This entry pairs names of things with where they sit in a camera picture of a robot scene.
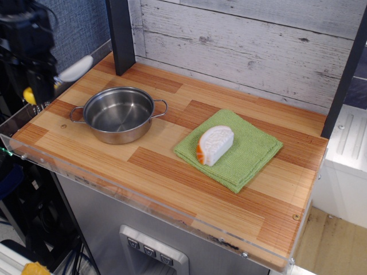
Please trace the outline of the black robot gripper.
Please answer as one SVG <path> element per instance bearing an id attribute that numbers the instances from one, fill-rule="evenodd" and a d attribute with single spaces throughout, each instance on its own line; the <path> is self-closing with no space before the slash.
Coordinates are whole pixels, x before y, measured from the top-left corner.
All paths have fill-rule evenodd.
<path id="1" fill-rule="evenodd" d="M 23 100 L 30 86 L 28 103 L 52 101 L 57 61 L 50 52 L 54 39 L 48 12 L 1 11 L 1 31 L 1 62 L 16 94 Z"/>

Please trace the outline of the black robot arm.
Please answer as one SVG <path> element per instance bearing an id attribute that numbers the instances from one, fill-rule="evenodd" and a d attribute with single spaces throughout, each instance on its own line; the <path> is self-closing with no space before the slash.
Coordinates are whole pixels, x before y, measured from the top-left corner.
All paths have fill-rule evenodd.
<path id="1" fill-rule="evenodd" d="M 1 63 L 15 92 L 32 105 L 54 98 L 57 61 L 48 11 L 37 1 L 1 1 Z"/>

